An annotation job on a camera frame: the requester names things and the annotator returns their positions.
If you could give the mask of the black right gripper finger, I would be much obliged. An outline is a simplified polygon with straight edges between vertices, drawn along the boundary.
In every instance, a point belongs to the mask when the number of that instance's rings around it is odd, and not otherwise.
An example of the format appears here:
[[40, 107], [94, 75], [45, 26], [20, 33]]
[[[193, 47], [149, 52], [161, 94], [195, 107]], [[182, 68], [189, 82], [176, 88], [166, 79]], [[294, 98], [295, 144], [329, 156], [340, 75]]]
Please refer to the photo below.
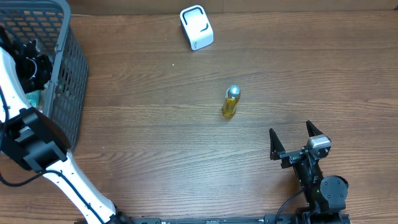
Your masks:
[[306, 121], [306, 127], [310, 138], [323, 134], [310, 120]]
[[271, 144], [270, 159], [274, 161], [279, 160], [280, 155], [285, 153], [285, 148], [272, 128], [269, 130], [269, 136]]

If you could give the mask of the teal snack packet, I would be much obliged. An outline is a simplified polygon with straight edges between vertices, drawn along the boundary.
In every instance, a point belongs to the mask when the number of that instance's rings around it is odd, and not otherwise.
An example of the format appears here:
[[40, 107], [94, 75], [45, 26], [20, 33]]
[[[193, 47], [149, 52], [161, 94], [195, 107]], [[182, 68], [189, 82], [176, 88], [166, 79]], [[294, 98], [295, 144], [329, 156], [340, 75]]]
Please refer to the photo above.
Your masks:
[[25, 94], [27, 101], [30, 103], [31, 106], [36, 108], [40, 107], [41, 92], [41, 90], [35, 90]]

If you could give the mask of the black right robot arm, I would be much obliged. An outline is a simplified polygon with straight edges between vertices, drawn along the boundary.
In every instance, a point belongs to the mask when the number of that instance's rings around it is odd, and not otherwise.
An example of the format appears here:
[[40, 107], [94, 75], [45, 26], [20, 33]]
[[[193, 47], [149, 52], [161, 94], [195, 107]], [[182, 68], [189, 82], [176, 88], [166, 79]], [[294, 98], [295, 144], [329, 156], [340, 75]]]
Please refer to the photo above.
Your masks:
[[[269, 130], [270, 159], [280, 160], [281, 168], [292, 167], [301, 189], [286, 200], [275, 215], [265, 215], [265, 223], [350, 224], [346, 208], [349, 183], [338, 175], [323, 176], [319, 160], [331, 149], [331, 139], [311, 121], [306, 121], [308, 141], [301, 149], [286, 152], [273, 129]], [[296, 209], [292, 215], [283, 215], [284, 208], [300, 194], [304, 194], [306, 207]]]

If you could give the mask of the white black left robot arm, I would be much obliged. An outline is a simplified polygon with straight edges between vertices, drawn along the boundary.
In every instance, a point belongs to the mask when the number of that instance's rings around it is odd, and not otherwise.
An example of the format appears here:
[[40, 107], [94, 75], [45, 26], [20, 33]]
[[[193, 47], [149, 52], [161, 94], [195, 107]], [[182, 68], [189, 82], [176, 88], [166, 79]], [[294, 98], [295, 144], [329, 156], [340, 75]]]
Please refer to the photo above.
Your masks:
[[37, 90], [50, 92], [53, 65], [38, 41], [1, 39], [1, 152], [39, 177], [53, 182], [79, 209], [87, 223], [130, 223], [131, 219], [102, 195], [80, 170], [71, 142], [61, 127], [27, 99]]

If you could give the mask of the yellow dish soap bottle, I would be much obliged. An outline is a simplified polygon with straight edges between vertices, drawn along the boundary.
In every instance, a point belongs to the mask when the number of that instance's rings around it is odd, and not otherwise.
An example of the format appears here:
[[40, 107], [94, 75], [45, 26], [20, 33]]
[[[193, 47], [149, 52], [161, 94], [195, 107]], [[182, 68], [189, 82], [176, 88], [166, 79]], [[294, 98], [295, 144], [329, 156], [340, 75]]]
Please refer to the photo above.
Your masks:
[[232, 118], [235, 115], [240, 97], [241, 88], [239, 85], [231, 85], [227, 89], [221, 110], [224, 117]]

